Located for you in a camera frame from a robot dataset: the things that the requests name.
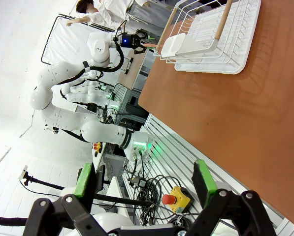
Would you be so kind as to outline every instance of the dish rack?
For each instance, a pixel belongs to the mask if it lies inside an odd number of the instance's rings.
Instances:
[[[220,7],[197,14],[214,2]],[[237,74],[245,67],[260,5],[261,0],[228,0],[225,5],[218,0],[204,5],[181,0],[154,55],[175,64],[177,71]],[[169,38],[162,44],[172,21]]]

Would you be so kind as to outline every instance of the wooden handle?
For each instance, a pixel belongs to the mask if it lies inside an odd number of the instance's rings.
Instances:
[[[225,10],[224,10],[224,12],[222,14],[221,21],[219,23],[217,32],[215,34],[215,39],[219,40],[220,37],[221,37],[221,33],[224,30],[224,27],[225,27],[225,24],[226,24],[226,21],[227,21],[229,12],[230,12],[231,5],[232,5],[232,0],[228,0],[227,4],[226,4],[226,7],[225,7]]]
[[[172,11],[172,13],[171,13],[171,15],[170,15],[170,18],[169,18],[168,21],[167,21],[167,24],[166,24],[166,26],[165,26],[165,28],[164,28],[164,30],[163,30],[163,33],[162,33],[162,35],[161,35],[161,37],[160,37],[160,40],[159,40],[159,42],[158,42],[158,45],[157,45],[157,47],[156,47],[156,50],[157,50],[157,51],[160,49],[160,46],[161,46],[161,44],[162,44],[162,41],[163,41],[163,39],[164,39],[164,37],[165,37],[165,35],[166,35],[166,31],[168,30],[168,28],[169,28],[170,25],[171,25],[171,22],[172,22],[173,17],[174,17],[174,15],[175,15],[175,13],[176,13],[176,10],[177,10],[177,8],[174,8],[174,9],[173,9],[173,11]]]

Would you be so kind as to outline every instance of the white shirt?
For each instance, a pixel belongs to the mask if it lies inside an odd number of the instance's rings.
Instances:
[[[94,7],[99,11],[109,10],[123,20],[129,20],[127,9],[136,1],[143,6],[148,0],[94,0]]]
[[[101,26],[112,28],[113,30],[116,30],[120,25],[119,22],[112,20],[107,10],[87,15],[87,17],[90,18],[90,22],[88,22],[88,25],[95,23]]]

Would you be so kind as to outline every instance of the brown table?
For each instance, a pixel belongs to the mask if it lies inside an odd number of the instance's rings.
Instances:
[[[156,59],[139,104],[294,223],[294,0],[261,0],[241,73]]]

